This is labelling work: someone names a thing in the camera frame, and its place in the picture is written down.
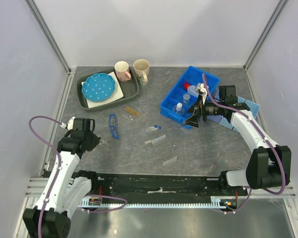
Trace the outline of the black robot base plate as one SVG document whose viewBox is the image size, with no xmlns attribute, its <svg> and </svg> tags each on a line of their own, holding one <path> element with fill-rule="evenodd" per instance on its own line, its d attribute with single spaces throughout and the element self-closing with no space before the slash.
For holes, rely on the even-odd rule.
<svg viewBox="0 0 298 238">
<path fill-rule="evenodd" d="M 105 196 L 105 202 L 120 197 L 129 203 L 207 202 L 212 196 L 247 196 L 241 186 L 229 186 L 221 177 L 106 174 L 74 172 L 72 177 L 91 180 L 91 194 Z"/>
</svg>

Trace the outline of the red cap wash bottle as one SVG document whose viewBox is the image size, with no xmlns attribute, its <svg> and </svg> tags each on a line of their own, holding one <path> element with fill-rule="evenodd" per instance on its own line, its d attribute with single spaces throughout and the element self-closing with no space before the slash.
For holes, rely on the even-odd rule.
<svg viewBox="0 0 298 238">
<path fill-rule="evenodd" d="M 199 93 L 196 90 L 196 86 L 195 85 L 191 85 L 188 82 L 184 83 L 184 88 L 187 90 L 187 93 L 193 97 L 198 98 Z"/>
</svg>

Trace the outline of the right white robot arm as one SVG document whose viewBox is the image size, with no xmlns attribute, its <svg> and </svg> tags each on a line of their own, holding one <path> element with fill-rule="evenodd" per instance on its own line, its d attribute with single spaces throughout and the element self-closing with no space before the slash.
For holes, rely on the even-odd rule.
<svg viewBox="0 0 298 238">
<path fill-rule="evenodd" d="M 251 157 L 246 169 L 226 171 L 218 182 L 218 191 L 231 194 L 236 186 L 263 189 L 280 195 L 290 182 L 291 150 L 274 141 L 260 127 L 246 103 L 222 105 L 197 100 L 188 110 L 186 125 L 199 127 L 207 116 L 223 116 L 235 127 L 249 147 Z"/>
</svg>

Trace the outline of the small glass stoppered bottle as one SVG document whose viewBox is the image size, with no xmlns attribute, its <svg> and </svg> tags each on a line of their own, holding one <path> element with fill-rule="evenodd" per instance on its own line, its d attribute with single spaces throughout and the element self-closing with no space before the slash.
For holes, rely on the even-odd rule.
<svg viewBox="0 0 298 238">
<path fill-rule="evenodd" d="M 189 102 L 190 102 L 190 98 L 191 98 L 191 95 L 190 94 L 188 94 L 188 93 L 183 94 L 182 104 L 188 106 L 189 105 Z"/>
</svg>

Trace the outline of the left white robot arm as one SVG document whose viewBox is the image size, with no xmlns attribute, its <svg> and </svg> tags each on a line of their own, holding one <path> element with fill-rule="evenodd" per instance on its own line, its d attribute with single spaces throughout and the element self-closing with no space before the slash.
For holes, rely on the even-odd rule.
<svg viewBox="0 0 298 238">
<path fill-rule="evenodd" d="M 101 138 L 93 132 L 67 132 L 58 142 L 57 159 L 42 195 L 22 218 L 32 238 L 66 238 L 71 218 L 83 197 L 99 190 L 98 181 L 77 177 L 69 184 L 82 155 L 92 151 Z"/>
</svg>

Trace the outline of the blue safety glasses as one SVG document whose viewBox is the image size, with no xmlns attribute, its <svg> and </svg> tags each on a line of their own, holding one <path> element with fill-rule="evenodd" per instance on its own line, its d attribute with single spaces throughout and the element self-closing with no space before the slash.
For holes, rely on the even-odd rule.
<svg viewBox="0 0 298 238">
<path fill-rule="evenodd" d="M 115 114 L 109 115 L 109 128 L 110 128 L 112 137 L 115 139 L 120 139 L 120 136 L 118 133 L 118 120 Z"/>
</svg>

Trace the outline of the round glass flask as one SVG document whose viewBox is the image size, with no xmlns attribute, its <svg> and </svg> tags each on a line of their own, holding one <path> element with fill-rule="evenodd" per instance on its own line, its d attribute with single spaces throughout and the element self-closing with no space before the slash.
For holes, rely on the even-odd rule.
<svg viewBox="0 0 298 238">
<path fill-rule="evenodd" d="M 173 106 L 172 111 L 178 115 L 184 114 L 184 108 L 182 103 L 177 103 L 175 106 Z"/>
</svg>

